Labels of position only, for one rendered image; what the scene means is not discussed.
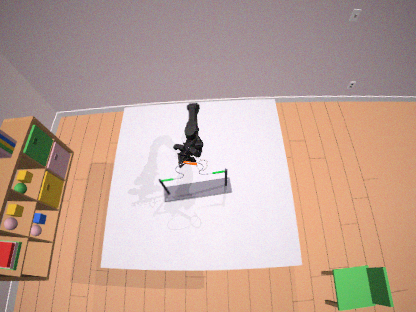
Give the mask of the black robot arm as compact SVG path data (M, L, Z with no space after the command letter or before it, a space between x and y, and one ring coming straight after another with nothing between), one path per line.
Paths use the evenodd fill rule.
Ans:
M198 134L199 127L197 121L197 114L199 112L200 106L198 105L198 103L190 103L186 105L186 107L189 112L188 122L186 123L186 127L184 130L185 136L187 138L186 141L192 142L195 145L195 148L189 145L186 151L189 150L192 154L191 156L194 155L196 158L199 158L201 156L202 148L204 145L203 141L201 140Z

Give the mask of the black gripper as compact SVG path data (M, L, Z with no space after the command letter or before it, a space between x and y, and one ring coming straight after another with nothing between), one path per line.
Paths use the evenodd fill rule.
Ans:
M184 145L184 146L183 146ZM189 145L191 145L193 148L195 148L194 146L194 144L192 143L192 142L189 142L189 141L186 141L185 143L183 142L183 145L181 145L181 144L175 144L174 146L173 146L173 148L175 149L175 150L177 150L177 149L179 149L181 152L180 153L177 153L178 154L178 167L179 168L182 168L182 166L184 165L184 164L182 164L184 161L188 161L188 162L196 162L196 159L194 158L194 157L191 157L190 155L192 155L191 153L190 153L190 151L188 150L188 151L186 151L186 149L187 149L187 147L189 146ZM182 165L180 165L180 164L182 164Z

